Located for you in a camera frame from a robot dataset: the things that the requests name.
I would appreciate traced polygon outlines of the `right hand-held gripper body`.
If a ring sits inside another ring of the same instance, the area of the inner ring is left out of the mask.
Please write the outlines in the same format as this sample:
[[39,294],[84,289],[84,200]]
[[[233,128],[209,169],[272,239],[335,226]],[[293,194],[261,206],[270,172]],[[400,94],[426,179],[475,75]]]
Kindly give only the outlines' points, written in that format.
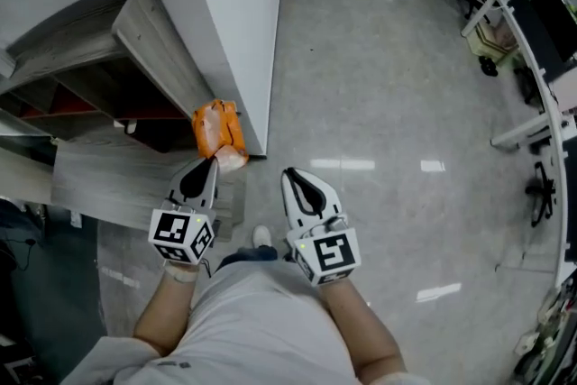
[[287,241],[291,259],[313,287],[346,279],[362,263],[357,233],[346,214],[307,231],[290,230]]

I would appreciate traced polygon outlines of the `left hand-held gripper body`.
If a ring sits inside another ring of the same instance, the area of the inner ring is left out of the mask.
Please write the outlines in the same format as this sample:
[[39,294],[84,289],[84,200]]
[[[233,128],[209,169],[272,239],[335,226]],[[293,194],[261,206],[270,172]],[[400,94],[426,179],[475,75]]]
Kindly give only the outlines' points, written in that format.
[[215,211],[173,202],[166,196],[152,211],[148,242],[166,261],[196,265],[216,238]]

